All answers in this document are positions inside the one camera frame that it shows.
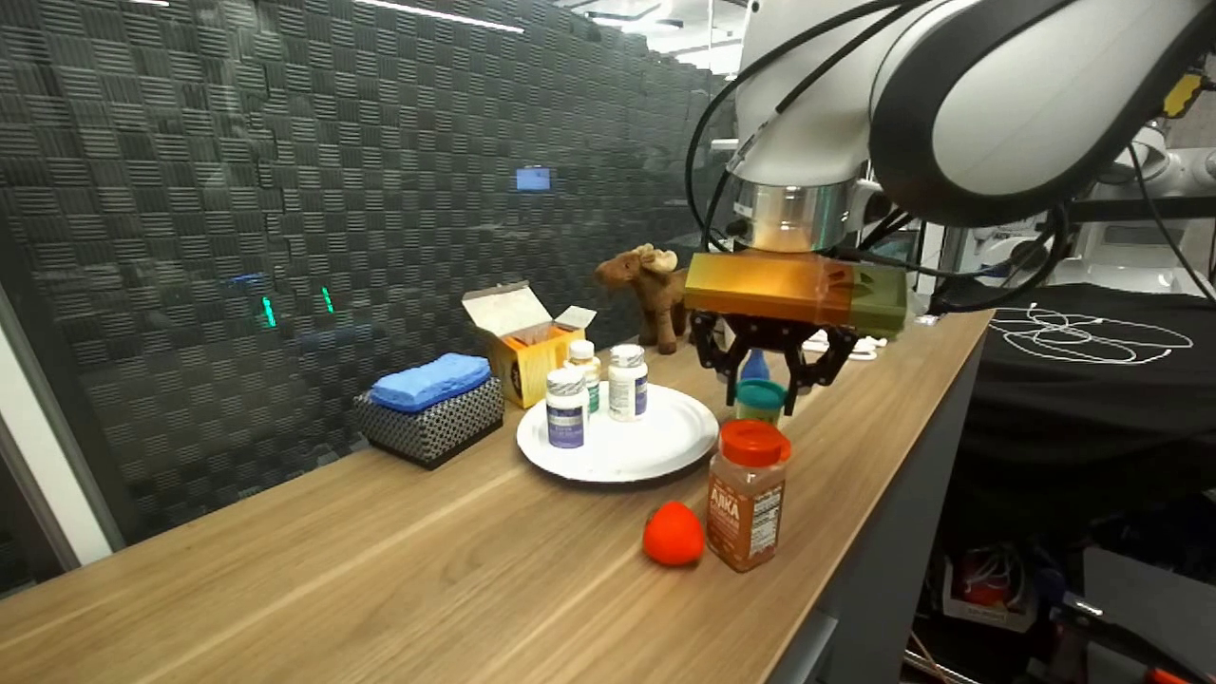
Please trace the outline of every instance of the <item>wooden countertop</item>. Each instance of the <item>wooden countertop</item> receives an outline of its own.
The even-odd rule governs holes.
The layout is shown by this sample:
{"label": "wooden countertop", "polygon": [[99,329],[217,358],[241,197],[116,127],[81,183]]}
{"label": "wooden countertop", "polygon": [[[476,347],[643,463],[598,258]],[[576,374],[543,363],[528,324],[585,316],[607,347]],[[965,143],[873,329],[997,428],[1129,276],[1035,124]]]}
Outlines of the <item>wooden countertop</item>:
{"label": "wooden countertop", "polygon": [[[646,514],[704,468],[567,486],[507,428],[422,471],[357,450],[0,605],[0,680],[759,680],[989,316],[908,326],[785,421],[780,556],[657,571]],[[722,411],[693,353],[654,378]]]}

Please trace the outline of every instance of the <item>ceiling light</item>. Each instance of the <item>ceiling light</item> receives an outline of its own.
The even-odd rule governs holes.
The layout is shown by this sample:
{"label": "ceiling light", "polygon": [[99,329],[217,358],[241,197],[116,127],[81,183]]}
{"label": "ceiling light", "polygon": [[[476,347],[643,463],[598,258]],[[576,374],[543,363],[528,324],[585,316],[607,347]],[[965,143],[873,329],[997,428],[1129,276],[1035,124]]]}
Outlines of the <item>ceiling light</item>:
{"label": "ceiling light", "polygon": [[498,32],[524,32],[524,27],[513,27],[513,24],[489,24],[489,19],[451,13],[451,11],[415,6],[415,5],[390,5],[390,0],[355,0],[355,5],[389,6],[389,11],[401,11],[401,13],[422,13],[422,19],[438,19],[438,24],[498,31]]}

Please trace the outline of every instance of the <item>red lid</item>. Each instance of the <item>red lid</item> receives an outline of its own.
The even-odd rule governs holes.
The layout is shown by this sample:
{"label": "red lid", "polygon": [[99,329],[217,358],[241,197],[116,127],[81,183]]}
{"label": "red lid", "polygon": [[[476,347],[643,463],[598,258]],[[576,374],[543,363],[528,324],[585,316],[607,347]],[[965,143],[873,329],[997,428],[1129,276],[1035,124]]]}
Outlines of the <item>red lid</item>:
{"label": "red lid", "polygon": [[743,468],[776,468],[790,459],[790,435],[783,435],[783,428],[773,421],[737,416],[722,425],[722,450]]}

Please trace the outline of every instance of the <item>bottle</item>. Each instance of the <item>bottle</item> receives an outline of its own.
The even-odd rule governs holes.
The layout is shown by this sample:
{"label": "bottle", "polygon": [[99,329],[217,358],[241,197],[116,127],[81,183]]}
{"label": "bottle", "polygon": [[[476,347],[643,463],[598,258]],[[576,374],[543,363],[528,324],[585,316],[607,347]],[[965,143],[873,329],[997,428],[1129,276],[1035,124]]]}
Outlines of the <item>bottle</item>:
{"label": "bottle", "polygon": [[646,353],[643,347],[610,347],[607,353],[607,414],[646,414]]}
{"label": "bottle", "polygon": [[719,439],[707,526],[722,561],[743,572],[780,545],[790,439],[755,416],[726,421]]}
{"label": "bottle", "polygon": [[543,411],[546,411],[546,445],[580,447],[585,445],[585,373],[570,363],[546,373]]}
{"label": "bottle", "polygon": [[589,416],[600,414],[600,358],[598,358],[598,340],[574,336],[567,363],[580,368],[580,378],[585,378],[585,414],[589,414]]}

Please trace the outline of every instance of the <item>red ball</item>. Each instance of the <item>red ball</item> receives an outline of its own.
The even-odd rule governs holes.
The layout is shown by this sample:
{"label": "red ball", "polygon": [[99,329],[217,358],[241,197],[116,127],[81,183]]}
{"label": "red ball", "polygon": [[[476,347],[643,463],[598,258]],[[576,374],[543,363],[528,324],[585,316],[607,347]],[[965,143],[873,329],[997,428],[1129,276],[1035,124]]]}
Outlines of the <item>red ball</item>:
{"label": "red ball", "polygon": [[707,532],[695,510],[684,501],[660,501],[646,521],[643,551],[657,567],[695,567],[707,551]]}

